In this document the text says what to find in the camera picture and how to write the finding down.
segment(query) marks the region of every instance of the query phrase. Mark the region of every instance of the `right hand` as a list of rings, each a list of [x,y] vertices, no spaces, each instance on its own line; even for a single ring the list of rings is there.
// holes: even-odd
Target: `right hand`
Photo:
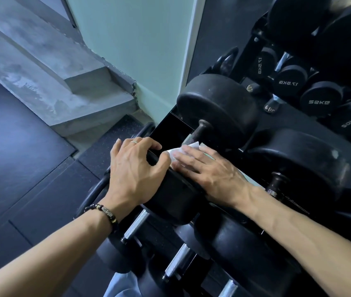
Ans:
[[[217,151],[207,146],[201,146],[197,150],[184,145],[182,149],[187,155],[175,152],[174,158],[177,161],[172,163],[173,169],[200,184],[210,201],[233,208],[243,207],[244,203],[249,202],[249,192],[253,185]],[[192,167],[196,172],[183,165]]]

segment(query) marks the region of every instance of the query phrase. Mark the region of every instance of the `beaded bracelet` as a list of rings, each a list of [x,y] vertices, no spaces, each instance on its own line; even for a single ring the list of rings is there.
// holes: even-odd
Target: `beaded bracelet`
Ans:
[[[109,222],[112,225],[112,231],[116,231],[119,228],[119,224],[117,221],[117,218],[115,217],[115,215],[109,211],[108,208],[104,207],[101,204],[91,204],[89,206],[86,206],[85,209],[83,210],[83,212],[87,212],[88,210],[99,210],[102,211],[104,214],[107,215]]]

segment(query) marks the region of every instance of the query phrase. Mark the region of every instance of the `weight label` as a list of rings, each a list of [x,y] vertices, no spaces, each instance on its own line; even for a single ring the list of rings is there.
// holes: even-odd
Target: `weight label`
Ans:
[[[262,74],[262,57],[258,57],[258,74]]]
[[[278,84],[291,85],[291,86],[298,86],[298,83],[299,82],[291,82],[291,81],[283,81],[283,80],[280,80],[278,82]]]
[[[309,104],[329,105],[330,103],[330,101],[309,100]]]
[[[347,123],[344,123],[344,124],[342,125],[342,127],[343,127],[343,128],[346,128],[347,126],[350,126],[350,125],[351,125],[351,120],[348,121]]]

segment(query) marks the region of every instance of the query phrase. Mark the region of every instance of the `concrete stair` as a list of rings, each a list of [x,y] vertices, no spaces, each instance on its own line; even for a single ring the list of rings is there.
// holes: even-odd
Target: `concrete stair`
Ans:
[[[0,83],[62,136],[137,109],[103,63],[15,0],[0,0]]]

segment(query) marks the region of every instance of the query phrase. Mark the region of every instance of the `left hand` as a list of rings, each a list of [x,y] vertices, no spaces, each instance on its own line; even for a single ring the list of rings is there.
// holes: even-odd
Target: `left hand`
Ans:
[[[137,205],[150,200],[158,190],[171,164],[168,152],[162,152],[156,165],[147,162],[148,149],[162,146],[150,137],[118,139],[111,150],[109,190],[99,204],[107,207],[118,221]]]

